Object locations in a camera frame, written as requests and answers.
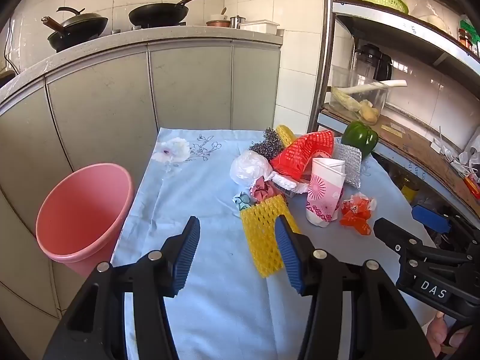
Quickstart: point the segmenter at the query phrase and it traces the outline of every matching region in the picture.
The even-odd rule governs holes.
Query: frying pan
[[[59,11],[69,11],[74,13],[75,16],[62,24],[57,23],[49,16],[42,18],[42,23],[55,31],[48,37],[48,41],[57,52],[99,37],[109,21],[98,13],[82,14],[83,9],[77,11],[70,7],[60,7],[57,12]]]
[[[188,8],[185,4],[190,1],[142,5],[131,11],[128,17],[134,26],[142,28],[177,26],[186,17]]]

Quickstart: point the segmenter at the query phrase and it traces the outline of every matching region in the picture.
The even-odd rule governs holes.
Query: metal bolt
[[[378,262],[376,262],[374,259],[369,259],[369,261],[367,261],[366,263],[366,266],[372,271],[376,271],[380,267],[380,265],[378,265]]]
[[[105,272],[110,269],[110,264],[106,261],[101,262],[100,264],[97,265],[97,271],[99,272]]]
[[[162,252],[159,250],[152,250],[148,253],[148,259],[151,261],[156,261],[162,258]]]
[[[327,258],[327,252],[325,252],[325,251],[322,250],[322,249],[315,249],[315,250],[313,251],[313,256],[314,256],[316,259],[323,260],[323,259],[326,259],[326,258]]]

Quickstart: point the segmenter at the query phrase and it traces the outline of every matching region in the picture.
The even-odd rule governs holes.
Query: white plastic container
[[[270,20],[256,20],[256,21],[248,21],[246,23],[241,24],[240,29],[276,35],[277,27],[279,25],[280,24],[273,23],[273,21],[270,21]]]

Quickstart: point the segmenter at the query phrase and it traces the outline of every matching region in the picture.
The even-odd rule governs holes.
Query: bucket
[[[46,197],[37,217],[37,241],[53,261],[88,276],[109,261],[134,199],[129,173],[114,163],[82,168]]]

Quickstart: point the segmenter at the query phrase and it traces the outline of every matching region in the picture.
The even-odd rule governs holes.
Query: red plastic wrapper
[[[376,206],[377,200],[369,199],[361,192],[352,195],[350,199],[342,202],[343,218],[340,219],[340,225],[352,226],[361,235],[369,236],[371,228],[367,221]]]
[[[334,145],[333,132],[311,132],[296,139],[270,164],[278,173],[300,181],[305,168],[313,157],[331,157]]]

